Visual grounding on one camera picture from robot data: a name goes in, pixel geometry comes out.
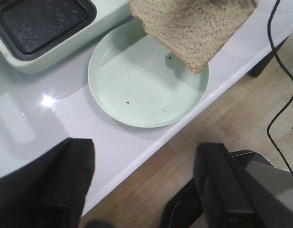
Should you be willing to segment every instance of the wooden floor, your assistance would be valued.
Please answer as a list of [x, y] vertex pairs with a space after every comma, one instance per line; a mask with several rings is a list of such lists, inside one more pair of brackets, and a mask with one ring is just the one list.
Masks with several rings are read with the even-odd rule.
[[[293, 36], [279, 51], [293, 72]], [[191, 178], [196, 145], [224, 143], [229, 151], [253, 150], [277, 167], [285, 164], [266, 128], [293, 92], [290, 79], [272, 60], [258, 78], [244, 76], [103, 199], [80, 223], [104, 219], [116, 228], [157, 228], [166, 203]], [[293, 167], [293, 104], [272, 127], [272, 137]]]

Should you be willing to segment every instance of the whole wheat bread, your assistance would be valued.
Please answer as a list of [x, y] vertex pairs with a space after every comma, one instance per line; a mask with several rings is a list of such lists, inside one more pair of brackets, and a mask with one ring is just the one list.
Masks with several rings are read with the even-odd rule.
[[198, 74], [257, 7], [257, 0], [131, 0], [144, 30]]

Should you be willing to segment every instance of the plate rim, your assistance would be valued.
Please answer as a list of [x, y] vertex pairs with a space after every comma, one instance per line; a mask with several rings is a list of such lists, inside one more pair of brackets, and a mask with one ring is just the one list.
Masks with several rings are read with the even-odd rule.
[[[202, 94], [200, 100], [196, 103], [196, 105], [194, 106], [194, 108], [192, 108], [190, 111], [184, 113], [183, 115], [181, 115], [180, 117], [178, 118], [175, 118], [174, 120], [172, 121], [168, 121], [168, 122], [163, 122], [161, 123], [160, 121], [159, 122], [154, 122], [153, 124], [150, 124], [150, 125], [145, 125], [145, 124], [134, 124], [134, 123], [129, 123], [129, 122], [126, 122], [126, 121], [122, 121], [118, 118], [116, 118], [115, 116], [111, 115], [105, 107], [103, 107], [102, 103], [99, 102], [99, 99], [97, 98], [96, 94], [94, 94], [93, 92], [93, 88], [94, 86], [91, 86], [91, 82], [97, 78], [99, 72], [100, 72], [100, 69], [102, 67], [102, 63], [104, 62], [105, 60], [105, 56], [106, 56], [106, 53], [105, 54], [102, 54], [102, 55], [98, 55], [98, 50], [101, 49], [101, 46], [103, 45], [103, 43], [107, 42], [107, 39], [112, 36], [113, 33], [115, 33], [117, 30], [121, 30], [123, 29], [124, 27], [128, 27], [128, 26], [134, 26], [135, 24], [141, 24], [142, 25], [142, 22], [140, 20], [134, 20], [134, 21], [131, 21], [131, 22], [128, 22], [128, 23], [125, 23], [121, 26], [118, 26], [116, 27], [115, 29], [113, 29], [112, 31], [110, 31], [109, 33], [107, 33], [101, 40], [100, 42], [97, 44], [97, 46], [95, 47], [95, 49], [93, 50], [92, 54], [91, 54], [91, 57], [89, 59], [89, 63], [88, 63], [88, 86], [89, 86], [89, 90], [93, 96], [93, 98], [95, 99], [95, 101], [97, 102], [97, 104], [101, 107], [101, 109], [107, 114], [109, 115], [111, 118], [113, 118], [114, 120], [120, 122], [120, 123], [123, 123], [125, 125], [128, 125], [128, 126], [132, 126], [132, 127], [138, 127], [138, 128], [158, 128], [158, 127], [163, 127], [163, 126], [167, 126], [167, 125], [170, 125], [172, 123], [175, 123], [181, 119], [183, 119], [185, 116], [189, 115], [191, 112], [194, 111], [194, 109], [199, 105], [200, 101], [202, 100], [202, 98], [204, 97], [204, 94], [206, 92], [206, 89], [208, 87], [208, 84], [209, 84], [209, 77], [210, 77], [210, 71], [209, 71], [209, 64], [207, 64], [204, 69], [207, 71], [207, 76], [208, 76], [208, 79], [207, 79], [207, 82], [206, 82], [206, 85], [205, 85], [205, 91], [204, 93]], [[94, 69], [97, 69], [96, 70], [96, 74], [92, 75], [91, 76], [91, 71], [94, 70]]]

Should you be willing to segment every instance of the light green plate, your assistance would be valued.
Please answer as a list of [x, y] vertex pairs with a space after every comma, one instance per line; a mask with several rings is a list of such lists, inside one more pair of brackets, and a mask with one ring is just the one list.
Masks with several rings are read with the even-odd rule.
[[107, 34], [88, 69], [90, 90], [112, 118], [136, 127], [160, 127], [187, 115], [208, 85], [206, 66], [196, 75], [148, 36], [140, 21]]

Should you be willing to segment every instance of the white countertop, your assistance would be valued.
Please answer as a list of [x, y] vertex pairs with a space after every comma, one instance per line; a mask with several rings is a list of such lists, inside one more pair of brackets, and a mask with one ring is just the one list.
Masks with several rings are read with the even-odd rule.
[[[273, 4], [259, 0], [252, 16], [210, 61], [209, 84], [200, 104], [182, 120], [160, 128], [119, 123], [94, 101], [87, 68], [100, 38], [34, 75], [14, 70], [0, 55], [0, 177], [67, 137], [91, 138], [96, 171], [86, 213], [270, 52], [266, 24]], [[293, 0], [283, 0], [273, 20], [275, 44], [292, 32]]]

